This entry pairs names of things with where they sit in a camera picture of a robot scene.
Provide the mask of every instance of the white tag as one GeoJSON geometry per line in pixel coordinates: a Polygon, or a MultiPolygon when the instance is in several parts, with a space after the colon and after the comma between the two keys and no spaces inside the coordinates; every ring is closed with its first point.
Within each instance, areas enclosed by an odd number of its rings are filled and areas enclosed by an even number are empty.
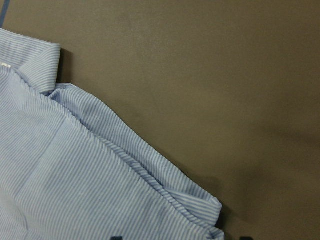
{"type": "Polygon", "coordinates": [[[7,67],[7,68],[11,68],[11,65],[6,64],[6,63],[4,63],[4,62],[0,62],[0,66],[4,66],[4,67],[7,67]]]}

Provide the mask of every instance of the garment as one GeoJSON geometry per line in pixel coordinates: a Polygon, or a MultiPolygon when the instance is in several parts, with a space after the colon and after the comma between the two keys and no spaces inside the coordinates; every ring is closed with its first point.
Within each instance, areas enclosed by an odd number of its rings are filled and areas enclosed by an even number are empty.
{"type": "Polygon", "coordinates": [[[224,239],[217,198],[99,99],[56,84],[59,55],[0,29],[1,239],[224,239]]]}

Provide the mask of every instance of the shirt collar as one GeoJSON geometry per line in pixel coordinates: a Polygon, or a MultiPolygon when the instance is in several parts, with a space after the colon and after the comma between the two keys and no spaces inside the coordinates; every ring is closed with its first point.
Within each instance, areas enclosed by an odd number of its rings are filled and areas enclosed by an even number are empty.
{"type": "Polygon", "coordinates": [[[60,45],[0,28],[0,63],[14,68],[41,94],[56,87],[60,45]]]}

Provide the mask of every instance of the blue line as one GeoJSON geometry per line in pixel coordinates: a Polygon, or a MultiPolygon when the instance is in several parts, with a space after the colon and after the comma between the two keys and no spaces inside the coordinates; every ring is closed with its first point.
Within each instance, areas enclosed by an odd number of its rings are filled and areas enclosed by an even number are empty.
{"type": "Polygon", "coordinates": [[[2,29],[2,26],[3,26],[4,22],[5,22],[5,17],[6,17],[8,8],[9,8],[9,3],[10,3],[10,0],[4,0],[3,6],[2,6],[2,10],[1,10],[1,13],[0,13],[0,29],[2,29]]]}

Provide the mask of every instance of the brown background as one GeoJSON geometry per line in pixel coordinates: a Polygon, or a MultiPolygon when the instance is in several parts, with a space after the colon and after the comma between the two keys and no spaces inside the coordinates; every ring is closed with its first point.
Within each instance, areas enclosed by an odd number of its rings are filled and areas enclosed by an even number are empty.
{"type": "Polygon", "coordinates": [[[3,28],[60,43],[59,81],[217,196],[226,239],[320,238],[319,0],[12,0],[3,28]]]}

